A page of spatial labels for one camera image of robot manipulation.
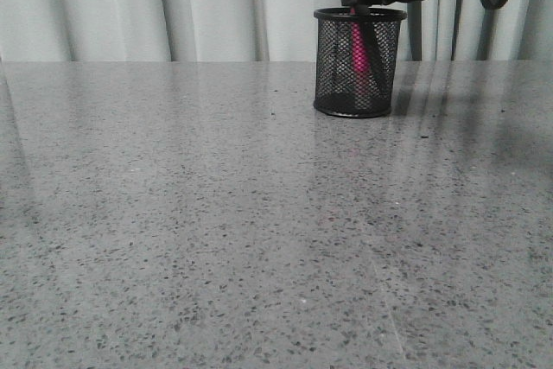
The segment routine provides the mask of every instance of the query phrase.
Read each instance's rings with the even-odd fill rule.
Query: black mesh pen holder
[[[374,118],[391,111],[401,10],[322,9],[319,20],[314,107],[347,118]]]

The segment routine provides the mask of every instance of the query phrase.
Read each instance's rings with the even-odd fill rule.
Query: pink object
[[[351,8],[350,13],[355,15],[355,9]],[[371,69],[371,64],[363,42],[361,27],[358,23],[352,25],[352,41],[353,70],[355,73],[366,73]]]

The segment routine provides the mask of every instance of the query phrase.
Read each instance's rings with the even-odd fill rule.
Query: countertop
[[[2,368],[553,367],[551,62],[2,68]]]

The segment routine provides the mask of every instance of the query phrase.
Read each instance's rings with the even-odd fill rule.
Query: curtain fold
[[[313,10],[340,0],[0,0],[3,60],[315,60]],[[553,59],[552,0],[426,0],[399,60]]]

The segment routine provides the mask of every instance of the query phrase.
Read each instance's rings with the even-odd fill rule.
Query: wire mesh cup
[[[391,111],[401,10],[348,8],[315,11],[319,20],[314,107],[347,118],[374,118]]]

